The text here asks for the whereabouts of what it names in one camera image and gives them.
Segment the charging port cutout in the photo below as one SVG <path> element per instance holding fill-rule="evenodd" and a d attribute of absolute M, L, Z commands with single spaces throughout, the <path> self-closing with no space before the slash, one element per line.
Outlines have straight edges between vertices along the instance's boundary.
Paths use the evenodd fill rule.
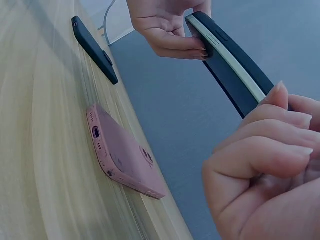
<path fill-rule="evenodd" d="M 92 128 L 93 138 L 97 139 L 100 136 L 100 132 L 97 126 L 94 126 Z"/>

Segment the phone side button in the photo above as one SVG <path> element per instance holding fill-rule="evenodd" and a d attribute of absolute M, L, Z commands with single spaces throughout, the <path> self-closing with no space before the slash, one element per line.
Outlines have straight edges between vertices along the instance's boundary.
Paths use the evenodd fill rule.
<path fill-rule="evenodd" d="M 206 36 L 210 39 L 210 41 L 211 41 L 214 45 L 216 45 L 216 46 L 219 45 L 218 41 L 217 41 L 211 34 L 206 34 Z"/>

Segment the hand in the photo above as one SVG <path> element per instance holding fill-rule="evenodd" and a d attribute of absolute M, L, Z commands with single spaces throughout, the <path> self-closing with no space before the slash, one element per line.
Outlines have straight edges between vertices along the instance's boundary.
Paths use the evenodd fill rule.
<path fill-rule="evenodd" d="M 160 57 L 204 60 L 204 44 L 186 37 L 184 13 L 188 9 L 211 17 L 211 0 L 127 0 L 133 27 Z"/>
<path fill-rule="evenodd" d="M 202 176 L 224 240 L 320 239 L 318 131 L 320 102 L 279 83 L 214 150 Z"/>

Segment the camera cutout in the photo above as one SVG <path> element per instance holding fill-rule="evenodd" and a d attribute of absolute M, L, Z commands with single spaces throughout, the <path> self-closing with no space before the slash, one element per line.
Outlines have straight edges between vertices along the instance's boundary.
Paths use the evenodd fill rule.
<path fill-rule="evenodd" d="M 144 159 L 149 163 L 149 164 L 153 164 L 154 161 L 152 159 L 152 157 L 150 156 L 150 154 L 143 148 L 140 146 L 140 151 L 141 154 L 143 155 Z"/>

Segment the phone case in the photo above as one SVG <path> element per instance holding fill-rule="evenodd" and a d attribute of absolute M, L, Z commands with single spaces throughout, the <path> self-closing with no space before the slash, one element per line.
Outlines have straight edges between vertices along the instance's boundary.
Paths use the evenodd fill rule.
<path fill-rule="evenodd" d="M 274 84 L 269 80 L 265 73 L 258 67 L 258 65 L 241 49 L 241 47 L 233 41 L 233 39 L 226 34 L 215 21 L 203 12 L 194 12 L 191 14 L 196 18 L 204 28 L 206 28 L 229 52 L 236 61 L 245 69 L 245 71 L 251 76 L 256 85 L 265 94 L 271 91 Z M 186 22 L 189 28 L 190 22 L 189 16 L 186 17 Z M 223 89 L 229 100 L 232 102 L 240 116 L 244 119 L 251 111 L 253 111 L 259 104 L 253 97 L 250 90 L 242 83 L 241 79 L 237 77 L 236 73 L 224 61 L 224 56 L 214 57 L 214 50 L 212 46 L 200 32 L 197 32 L 198 36 L 204 43 L 207 49 L 209 59 L 204 61 L 204 65 L 214 76 L 220 87 Z"/>
<path fill-rule="evenodd" d="M 161 199 L 163 179 L 150 153 L 98 104 L 86 111 L 99 164 L 112 180 L 142 194 Z"/>
<path fill-rule="evenodd" d="M 101 49 L 94 37 L 90 34 L 86 26 L 78 16 L 71 19 L 73 33 L 77 41 L 86 53 L 97 64 L 109 81 L 116 85 L 119 81 L 113 68 L 113 63 L 107 53 Z"/>

